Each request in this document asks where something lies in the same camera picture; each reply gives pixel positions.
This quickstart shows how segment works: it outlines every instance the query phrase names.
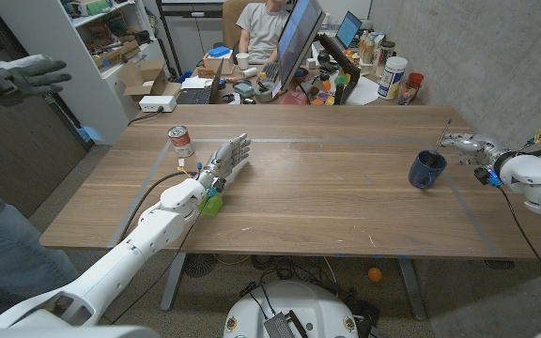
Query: office chair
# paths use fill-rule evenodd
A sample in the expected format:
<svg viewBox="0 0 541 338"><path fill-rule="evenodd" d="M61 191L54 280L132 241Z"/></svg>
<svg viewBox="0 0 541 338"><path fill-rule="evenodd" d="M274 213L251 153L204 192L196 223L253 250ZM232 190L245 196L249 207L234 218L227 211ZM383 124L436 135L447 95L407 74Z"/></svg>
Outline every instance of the office chair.
<svg viewBox="0 0 541 338"><path fill-rule="evenodd" d="M237 26L243 9L249 3L265 3L265 0L226 0L223 3L223 42L214 43L214 48L219 46L233 46L233 50L240 48L241 28ZM237 65L237 53L233 53L233 63Z"/></svg>

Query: laptop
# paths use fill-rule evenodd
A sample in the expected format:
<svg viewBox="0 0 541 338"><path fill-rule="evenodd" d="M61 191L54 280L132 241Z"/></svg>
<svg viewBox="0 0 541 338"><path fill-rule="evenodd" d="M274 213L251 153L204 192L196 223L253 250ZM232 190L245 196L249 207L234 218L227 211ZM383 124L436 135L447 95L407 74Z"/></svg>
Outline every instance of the laptop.
<svg viewBox="0 0 541 338"><path fill-rule="evenodd" d="M181 89L178 94L177 104L214 104L218 94L218 84L221 81L223 62L224 57L221 59L220 66L216 69L216 74L210 87Z"/></svg>
<svg viewBox="0 0 541 338"><path fill-rule="evenodd" d="M331 39L342 50L348 49L349 44L356 36L356 33L361 25L363 25L363 22L358 20L358 18L352 14L352 12L348 11L344 17L344 20L342 21L342 24L337 30L337 34L334 37L331 37Z"/></svg>

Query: red can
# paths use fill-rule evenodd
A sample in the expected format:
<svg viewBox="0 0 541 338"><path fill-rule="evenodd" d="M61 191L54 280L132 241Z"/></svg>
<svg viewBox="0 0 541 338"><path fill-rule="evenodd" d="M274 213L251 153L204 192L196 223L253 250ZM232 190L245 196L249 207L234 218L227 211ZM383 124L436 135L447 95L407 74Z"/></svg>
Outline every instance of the red can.
<svg viewBox="0 0 541 338"><path fill-rule="evenodd" d="M168 131L170 143L173 144L179 157L185 158L193 155L192 139L189 137L187 127L176 126Z"/></svg>

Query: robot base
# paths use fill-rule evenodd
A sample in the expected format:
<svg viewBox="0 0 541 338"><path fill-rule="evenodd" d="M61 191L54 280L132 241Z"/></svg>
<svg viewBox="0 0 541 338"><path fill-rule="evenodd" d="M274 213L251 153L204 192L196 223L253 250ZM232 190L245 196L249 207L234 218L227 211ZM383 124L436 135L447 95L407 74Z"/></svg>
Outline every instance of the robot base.
<svg viewBox="0 0 541 338"><path fill-rule="evenodd" d="M320 286L301 281L264 284L270 305L279 314L293 311L308 337L358 337L354 316L339 298ZM268 318L273 314L262 288L252 291ZM224 324L224 338L269 337L264 316L256 302L245 295L229 311ZM293 336L300 337L293 322Z"/></svg>

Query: blue mug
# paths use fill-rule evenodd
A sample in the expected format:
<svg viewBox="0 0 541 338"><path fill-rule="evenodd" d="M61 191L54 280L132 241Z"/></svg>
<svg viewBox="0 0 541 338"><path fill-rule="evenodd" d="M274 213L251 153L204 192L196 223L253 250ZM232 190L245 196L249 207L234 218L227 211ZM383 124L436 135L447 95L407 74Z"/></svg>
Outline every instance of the blue mug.
<svg viewBox="0 0 541 338"><path fill-rule="evenodd" d="M421 151L410 168L410 184L419 189L431 188L446 164L446 159L436 151Z"/></svg>

